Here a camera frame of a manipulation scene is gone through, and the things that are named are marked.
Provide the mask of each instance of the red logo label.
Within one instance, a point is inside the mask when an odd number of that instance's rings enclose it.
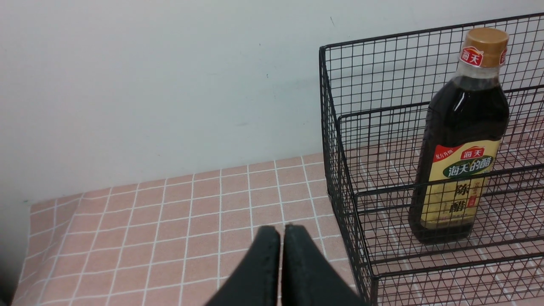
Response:
[[[451,156],[455,151],[459,150],[462,146],[456,146],[455,148],[448,148],[445,146],[437,145],[435,149],[435,156],[432,159],[432,162],[436,163],[445,158]]]
[[[472,197],[468,198],[467,207],[472,207],[476,204],[476,196],[473,195]]]
[[[479,146],[473,146],[461,153],[461,160],[470,160],[472,158],[482,157],[485,149]]]
[[[461,51],[461,56],[459,56],[459,59],[469,65],[479,67],[481,66],[481,62],[484,60],[484,52],[474,47],[466,47],[463,48],[463,51]]]
[[[502,65],[504,64],[504,62],[506,61],[506,50],[508,48],[504,48],[503,50],[503,53],[500,54],[500,62],[499,62],[499,65]]]

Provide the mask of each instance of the gold bottle cap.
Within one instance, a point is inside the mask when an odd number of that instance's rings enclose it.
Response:
[[[506,60],[508,33],[494,28],[468,31],[459,60],[476,67],[496,68]]]

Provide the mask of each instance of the metal wire grid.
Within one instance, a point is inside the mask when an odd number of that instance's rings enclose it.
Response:
[[[320,50],[327,186],[358,290],[368,301],[479,304],[539,293],[542,167],[524,167],[544,160],[542,19],[522,16]],[[466,31],[482,25],[507,30],[509,61],[519,61],[503,68],[503,88],[513,90],[510,126],[494,167],[499,172],[489,177],[471,239],[426,247],[406,225],[426,107],[455,71]],[[396,49],[388,50],[392,42]],[[400,50],[399,42],[406,42]],[[338,51],[344,57],[335,58]],[[517,169],[500,172],[511,168]]]

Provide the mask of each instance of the bottle label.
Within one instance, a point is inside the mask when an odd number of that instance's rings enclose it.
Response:
[[[459,59],[464,63],[479,67],[484,60],[484,51],[480,51],[475,47],[465,47],[461,51]]]
[[[438,145],[429,181],[467,178],[491,171],[500,141],[482,140],[455,148]],[[427,187],[421,224],[428,229],[456,227],[474,222],[484,178]]]

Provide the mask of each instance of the dark glass bottle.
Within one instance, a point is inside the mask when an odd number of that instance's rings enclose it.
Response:
[[[467,180],[415,188],[409,224],[421,243],[455,241],[472,231],[485,181],[470,176],[492,169],[508,126],[508,102],[499,84],[507,42],[505,32],[471,30],[456,75],[429,105],[416,183]],[[480,56],[476,62],[474,54]]]

